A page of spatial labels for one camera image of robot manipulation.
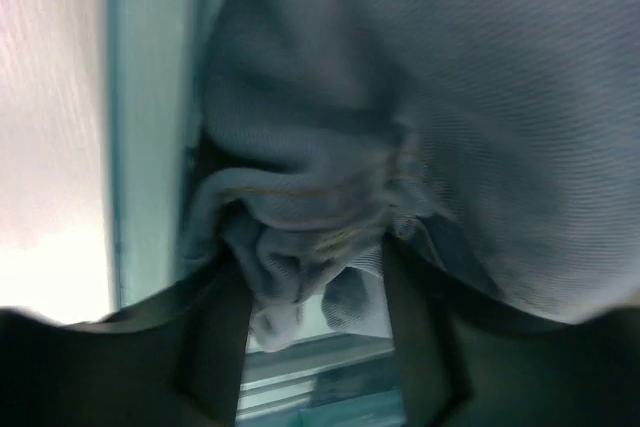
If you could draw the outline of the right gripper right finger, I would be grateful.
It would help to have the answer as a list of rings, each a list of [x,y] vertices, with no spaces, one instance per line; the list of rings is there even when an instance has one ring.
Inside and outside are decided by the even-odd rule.
[[[639,311],[564,325],[499,303],[393,237],[383,276],[411,426],[635,426]]]

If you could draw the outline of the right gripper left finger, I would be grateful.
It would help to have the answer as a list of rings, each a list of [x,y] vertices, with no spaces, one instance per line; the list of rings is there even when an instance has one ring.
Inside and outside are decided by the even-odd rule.
[[[229,253],[98,322],[1,312],[5,426],[231,426],[252,310]]]

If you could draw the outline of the white pleated skirt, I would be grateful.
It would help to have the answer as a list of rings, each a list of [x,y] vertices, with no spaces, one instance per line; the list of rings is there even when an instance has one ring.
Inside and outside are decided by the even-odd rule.
[[[335,2],[510,304],[574,323],[637,292],[639,0]]]

